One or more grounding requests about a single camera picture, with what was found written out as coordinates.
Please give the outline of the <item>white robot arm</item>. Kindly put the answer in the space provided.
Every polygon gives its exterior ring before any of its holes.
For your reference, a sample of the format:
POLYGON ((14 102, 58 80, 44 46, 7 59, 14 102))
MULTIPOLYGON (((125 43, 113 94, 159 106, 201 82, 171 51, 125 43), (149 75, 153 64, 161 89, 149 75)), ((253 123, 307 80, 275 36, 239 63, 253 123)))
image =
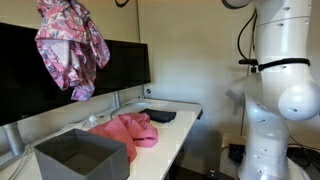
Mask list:
POLYGON ((288 120, 309 120, 320 112, 320 87, 313 80, 306 47, 312 0, 222 0, 257 13, 258 71, 243 83, 248 118, 240 180, 311 180, 287 158, 288 120))

